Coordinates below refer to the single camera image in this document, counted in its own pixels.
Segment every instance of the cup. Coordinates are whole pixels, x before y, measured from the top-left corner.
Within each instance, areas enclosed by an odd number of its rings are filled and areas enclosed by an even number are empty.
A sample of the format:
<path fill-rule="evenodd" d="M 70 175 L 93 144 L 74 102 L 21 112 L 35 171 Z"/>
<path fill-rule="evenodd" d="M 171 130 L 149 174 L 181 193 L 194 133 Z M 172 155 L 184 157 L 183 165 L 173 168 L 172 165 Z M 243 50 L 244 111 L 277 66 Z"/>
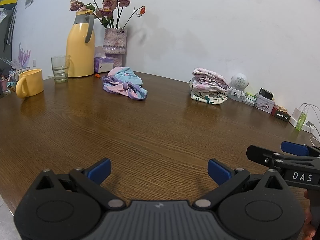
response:
<path fill-rule="evenodd" d="M 51 58 L 54 82 L 60 83 L 68 81 L 70 68 L 70 55 L 57 56 Z"/>
<path fill-rule="evenodd" d="M 8 78 L 5 79 L 5 80 L 1 80 L 1 79 L 0 79 L 0 84 L 1 84 L 1 87 L 2 87 L 2 91 L 3 91 L 3 92 L 6 92 L 6 91 L 7 91 L 7 83 L 8 83 Z"/>
<path fill-rule="evenodd" d="M 31 97 L 43 91 L 42 70 L 32 69 L 19 75 L 16 86 L 17 96 L 20 98 Z"/>

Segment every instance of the metal screw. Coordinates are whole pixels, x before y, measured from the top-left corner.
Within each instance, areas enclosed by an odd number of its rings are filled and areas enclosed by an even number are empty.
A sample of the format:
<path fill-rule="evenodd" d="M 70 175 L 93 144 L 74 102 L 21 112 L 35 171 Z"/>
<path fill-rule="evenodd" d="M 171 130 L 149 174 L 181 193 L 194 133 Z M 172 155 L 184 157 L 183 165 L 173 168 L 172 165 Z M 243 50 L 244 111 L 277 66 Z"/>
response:
<path fill-rule="evenodd" d="M 108 201 L 108 206 L 117 208 L 122 207 L 124 205 L 124 202 L 121 199 L 111 199 Z"/>
<path fill-rule="evenodd" d="M 209 207 L 211 205 L 211 201 L 208 200 L 208 199 L 198 199 L 196 202 L 195 202 L 195 205 L 197 207 L 202 207 L 202 208 L 205 208 L 205 207 Z"/>

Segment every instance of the gray floor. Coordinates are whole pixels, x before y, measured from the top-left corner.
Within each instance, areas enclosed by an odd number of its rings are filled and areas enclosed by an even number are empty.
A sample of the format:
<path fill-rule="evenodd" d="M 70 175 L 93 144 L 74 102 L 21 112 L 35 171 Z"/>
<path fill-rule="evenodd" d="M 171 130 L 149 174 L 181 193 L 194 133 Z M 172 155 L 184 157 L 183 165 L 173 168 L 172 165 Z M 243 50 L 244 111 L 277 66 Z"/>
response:
<path fill-rule="evenodd" d="M 0 239 L 21 240 L 13 223 L 13 216 L 0 196 Z"/>

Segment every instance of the yellow mug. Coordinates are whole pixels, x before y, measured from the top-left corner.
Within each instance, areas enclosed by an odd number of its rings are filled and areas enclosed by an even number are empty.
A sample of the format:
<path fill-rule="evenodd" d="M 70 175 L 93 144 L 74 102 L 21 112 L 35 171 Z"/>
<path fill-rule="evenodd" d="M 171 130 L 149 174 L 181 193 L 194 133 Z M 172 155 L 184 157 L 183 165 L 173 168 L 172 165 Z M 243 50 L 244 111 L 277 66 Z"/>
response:
<path fill-rule="evenodd" d="M 32 69 L 19 75 L 16 92 L 20 98 L 31 97 L 43 91 L 42 70 Z"/>

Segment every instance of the white wall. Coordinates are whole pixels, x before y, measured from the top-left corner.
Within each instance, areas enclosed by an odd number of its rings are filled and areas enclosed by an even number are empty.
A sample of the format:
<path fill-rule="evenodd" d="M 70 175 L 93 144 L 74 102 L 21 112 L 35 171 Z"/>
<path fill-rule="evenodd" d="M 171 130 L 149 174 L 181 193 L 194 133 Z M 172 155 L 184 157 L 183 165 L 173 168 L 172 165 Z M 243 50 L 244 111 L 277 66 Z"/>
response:
<path fill-rule="evenodd" d="M 35 0 L 27 9 L 24 1 L 18 1 L 13 56 L 21 41 L 31 49 L 30 65 L 36 59 L 46 77 L 50 57 L 65 54 L 75 13 L 70 0 Z M 128 25 L 125 64 L 133 70 L 185 82 L 195 67 L 228 80 L 242 72 L 248 91 L 263 87 L 290 112 L 303 102 L 320 107 L 319 0 L 131 0 L 121 23 L 141 5 L 145 15 Z M 94 30 L 102 45 L 98 21 Z M 320 127 L 314 113 L 308 116 Z"/>

